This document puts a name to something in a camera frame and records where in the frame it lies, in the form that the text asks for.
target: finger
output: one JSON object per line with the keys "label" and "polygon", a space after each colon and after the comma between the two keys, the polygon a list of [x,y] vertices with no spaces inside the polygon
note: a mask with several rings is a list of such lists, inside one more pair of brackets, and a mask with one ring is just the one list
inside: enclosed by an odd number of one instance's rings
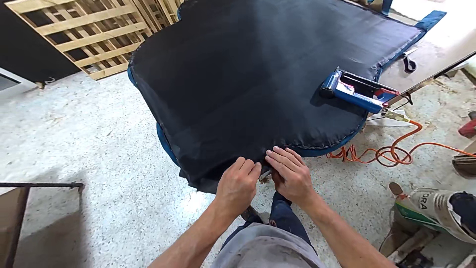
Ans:
{"label": "finger", "polygon": [[284,179],[281,177],[281,175],[275,170],[271,170],[271,178],[274,181],[274,188],[278,190],[281,188],[282,184],[284,184]]}
{"label": "finger", "polygon": [[285,151],[283,148],[279,148],[278,146],[274,146],[273,150],[276,153],[278,153],[278,154],[280,154],[284,157],[287,157],[289,160],[291,160],[291,162],[293,162],[297,166],[302,166],[302,163],[292,153]]}
{"label": "finger", "polygon": [[278,161],[276,161],[274,158],[272,158],[271,156],[267,155],[265,157],[266,161],[274,168],[276,169],[279,174],[285,178],[286,176],[290,176],[292,175],[294,172],[292,170],[290,170],[287,166],[285,166],[283,163],[280,163]]}
{"label": "finger", "polygon": [[255,167],[255,163],[251,159],[247,159],[242,167],[239,169],[239,172],[244,175],[248,175],[251,169]]}
{"label": "finger", "polygon": [[298,153],[296,153],[295,151],[293,151],[292,149],[287,148],[287,147],[286,147],[286,151],[292,153],[292,154],[294,155],[294,157],[295,157],[297,160],[299,160],[299,162],[301,162],[301,164],[306,165],[306,163],[304,163],[304,160],[302,160],[302,157],[301,157]]}
{"label": "finger", "polygon": [[244,163],[245,163],[245,158],[240,156],[237,158],[235,163],[231,165],[230,170],[238,171],[243,166]]}
{"label": "finger", "polygon": [[273,152],[271,150],[267,150],[266,151],[266,154],[268,156],[270,156],[271,158],[274,158],[276,161],[284,164],[285,166],[287,166],[290,170],[292,171],[298,171],[299,170],[299,167],[298,165],[296,165],[295,163],[293,163],[289,158],[285,157],[285,156],[282,156],[276,152]]}
{"label": "finger", "polygon": [[258,181],[259,175],[261,174],[261,163],[257,162],[251,172],[249,173],[249,176],[253,178],[255,182]]}

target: blue fabric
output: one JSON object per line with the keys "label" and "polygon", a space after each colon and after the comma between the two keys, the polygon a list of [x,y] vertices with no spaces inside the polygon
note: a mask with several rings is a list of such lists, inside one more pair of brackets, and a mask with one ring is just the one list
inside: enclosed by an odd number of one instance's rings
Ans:
{"label": "blue fabric", "polygon": [[417,24],[415,24],[415,27],[424,30],[426,33],[431,28],[433,28],[433,26],[435,26],[445,15],[446,12],[434,10]]}
{"label": "blue fabric", "polygon": [[[271,214],[269,215],[269,220],[273,220],[276,223],[276,227],[302,238],[312,247],[306,229],[304,229],[301,221],[296,216],[296,214],[294,214],[289,204],[290,202],[288,202],[289,201],[285,199],[284,196],[278,192],[275,192],[273,195],[273,203],[271,204]],[[245,229],[253,222],[263,223],[261,218],[258,216],[250,217],[248,221],[245,222],[245,224],[239,226],[233,233],[231,233],[231,235],[228,236],[221,248],[223,248],[239,231]]]}
{"label": "blue fabric", "polygon": [[169,157],[172,159],[172,161],[178,166],[179,162],[177,161],[177,158],[175,157],[174,153],[172,152],[172,149],[170,148],[170,144],[167,141],[167,138],[164,135],[164,131],[160,127],[160,125],[157,123],[157,136],[159,136],[160,144],[162,144],[162,147],[164,148],[165,152],[169,155]]}
{"label": "blue fabric", "polygon": [[[137,83],[134,80],[134,77],[132,76],[132,72],[130,71],[130,68],[127,68],[127,76],[129,77],[130,82],[137,87]],[[175,157],[174,153],[172,152],[172,149],[170,148],[170,144],[167,141],[167,138],[164,135],[164,131],[160,127],[160,125],[157,123],[157,136],[159,136],[159,141],[160,144],[162,145],[162,148],[164,148],[165,152],[169,155],[169,157],[172,159],[172,161],[178,166],[179,162],[177,161],[177,158]]]}
{"label": "blue fabric", "polygon": [[430,14],[426,15],[421,21],[414,25],[414,27],[422,29],[423,31],[411,40],[405,47],[403,47],[393,58],[387,60],[384,63],[378,64],[378,68],[374,77],[374,81],[378,82],[380,75],[390,64],[398,59],[405,51],[418,42],[433,26],[435,26],[444,16],[446,12],[434,10]]}
{"label": "blue fabric", "polygon": [[321,156],[325,155],[328,153],[331,153],[340,147],[346,145],[352,138],[354,138],[355,135],[364,127],[365,125],[365,120],[362,120],[362,123],[359,126],[359,129],[355,132],[353,132],[351,135],[345,137],[340,143],[337,145],[327,148],[327,149],[303,149],[299,147],[291,147],[296,153],[298,153],[302,157],[316,157],[316,156]]}
{"label": "blue fabric", "polygon": [[382,11],[381,13],[384,14],[385,16],[388,16],[388,13],[390,12],[390,6],[392,5],[393,0],[383,0],[382,2]]}

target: person's right hand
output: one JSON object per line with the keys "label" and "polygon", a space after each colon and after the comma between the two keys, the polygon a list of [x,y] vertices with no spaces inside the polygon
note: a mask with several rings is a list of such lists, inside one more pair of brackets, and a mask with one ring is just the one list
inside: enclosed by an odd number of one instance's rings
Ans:
{"label": "person's right hand", "polygon": [[301,156],[289,148],[283,150],[277,146],[266,154],[266,161],[279,173],[272,173],[276,190],[302,209],[311,205],[317,193]]}

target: black metal bar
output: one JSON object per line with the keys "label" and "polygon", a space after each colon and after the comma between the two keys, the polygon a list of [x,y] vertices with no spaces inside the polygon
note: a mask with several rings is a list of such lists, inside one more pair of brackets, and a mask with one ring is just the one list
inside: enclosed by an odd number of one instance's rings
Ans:
{"label": "black metal bar", "polygon": [[72,183],[30,183],[30,182],[0,182],[0,187],[83,187],[81,182]]}
{"label": "black metal bar", "polygon": [[473,53],[471,53],[471,54],[469,54],[469,55],[466,56],[465,58],[460,59],[458,62],[456,62],[455,64],[453,64],[453,65],[449,66],[448,68],[442,70],[441,72],[435,74],[435,75],[433,76],[433,78],[438,78],[438,77],[442,76],[443,74],[449,72],[451,69],[453,69],[453,68],[455,68],[456,66],[460,65],[462,62],[468,60],[469,58],[473,57],[474,55],[476,55],[476,51],[473,52]]}

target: pneumatic staple gun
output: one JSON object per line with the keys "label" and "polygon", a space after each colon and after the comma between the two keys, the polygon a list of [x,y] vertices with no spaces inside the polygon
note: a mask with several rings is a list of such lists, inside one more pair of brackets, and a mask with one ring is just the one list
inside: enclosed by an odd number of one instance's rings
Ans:
{"label": "pneumatic staple gun", "polygon": [[[377,99],[356,93],[356,88],[373,92]],[[326,78],[319,88],[319,96],[323,98],[337,97],[374,114],[384,112],[383,110],[388,106],[388,101],[399,94],[393,88],[346,72],[339,69],[339,67]]]}

